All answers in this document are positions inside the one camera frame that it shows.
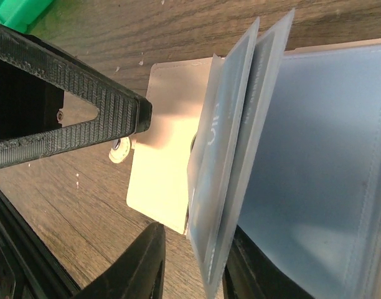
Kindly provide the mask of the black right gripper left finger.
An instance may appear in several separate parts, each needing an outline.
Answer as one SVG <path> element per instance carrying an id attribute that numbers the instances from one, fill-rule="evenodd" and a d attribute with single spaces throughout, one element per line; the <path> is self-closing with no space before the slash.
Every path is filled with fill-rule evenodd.
<path id="1" fill-rule="evenodd" d="M 158 222 L 148 225 L 125 252 L 75 298 L 162 298 L 166 234 Z"/>

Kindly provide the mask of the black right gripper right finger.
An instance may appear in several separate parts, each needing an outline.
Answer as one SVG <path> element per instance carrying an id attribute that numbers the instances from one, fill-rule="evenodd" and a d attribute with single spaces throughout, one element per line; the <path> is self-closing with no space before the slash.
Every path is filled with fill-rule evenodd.
<path id="1" fill-rule="evenodd" d="M 237 227 L 222 277 L 225 298 L 312 298 Z"/>

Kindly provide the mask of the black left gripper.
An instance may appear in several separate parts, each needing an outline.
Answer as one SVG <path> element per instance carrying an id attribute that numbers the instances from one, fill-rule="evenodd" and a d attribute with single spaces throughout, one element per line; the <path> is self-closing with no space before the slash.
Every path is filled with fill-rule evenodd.
<path id="1" fill-rule="evenodd" d="M 97 107 L 97 118 L 61 128 L 64 90 Z M 146 131 L 152 110 L 74 56 L 0 24 L 0 169 Z"/>

